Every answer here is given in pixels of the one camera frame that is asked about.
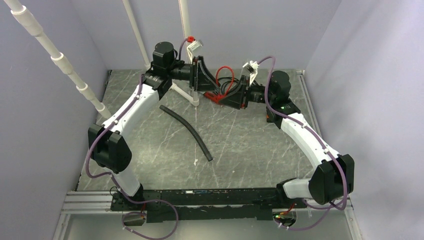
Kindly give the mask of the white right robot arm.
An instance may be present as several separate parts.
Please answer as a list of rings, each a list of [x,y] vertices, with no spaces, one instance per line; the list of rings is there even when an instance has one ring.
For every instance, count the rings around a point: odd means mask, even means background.
[[[235,109],[245,109],[250,102],[269,103],[266,120],[290,136],[313,167],[311,178],[288,179],[277,185],[276,203],[289,207],[295,199],[311,199],[322,205],[343,210],[348,195],[354,189],[355,162],[330,147],[308,124],[301,110],[290,99],[289,75],[276,70],[268,85],[258,84],[242,75],[234,86],[225,91],[218,103]]]

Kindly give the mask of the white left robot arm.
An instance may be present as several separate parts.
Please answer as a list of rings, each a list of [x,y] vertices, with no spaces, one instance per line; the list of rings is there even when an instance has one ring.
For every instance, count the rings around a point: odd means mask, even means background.
[[[138,85],[128,100],[102,124],[88,129],[89,150],[85,157],[86,175],[91,178],[109,176],[124,196],[131,210],[144,203],[143,185],[130,167],[132,152],[126,137],[142,116],[168,92],[173,80],[187,81],[195,92],[218,89],[215,78],[207,69],[204,57],[192,57],[190,63],[180,58],[172,43],[156,44],[150,68],[141,74]]]

